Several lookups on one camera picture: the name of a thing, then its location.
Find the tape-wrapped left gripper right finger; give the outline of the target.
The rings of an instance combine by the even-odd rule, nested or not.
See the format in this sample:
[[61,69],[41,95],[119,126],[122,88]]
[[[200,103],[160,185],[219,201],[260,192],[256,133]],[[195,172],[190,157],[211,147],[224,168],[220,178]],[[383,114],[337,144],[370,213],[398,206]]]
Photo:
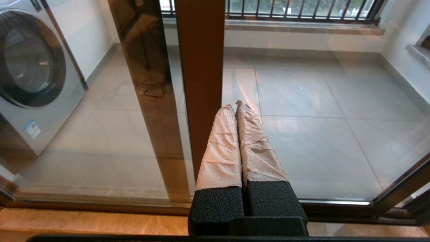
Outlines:
[[308,236],[307,215],[256,113],[237,101],[245,216],[231,222],[238,236]]

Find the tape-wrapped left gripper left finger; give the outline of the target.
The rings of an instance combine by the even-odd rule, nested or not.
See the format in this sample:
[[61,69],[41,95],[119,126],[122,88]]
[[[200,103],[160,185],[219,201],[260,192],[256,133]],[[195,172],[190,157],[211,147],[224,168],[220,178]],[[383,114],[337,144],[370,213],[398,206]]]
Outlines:
[[221,107],[215,115],[200,164],[188,215],[190,236],[225,236],[230,223],[244,217],[242,162],[235,111]]

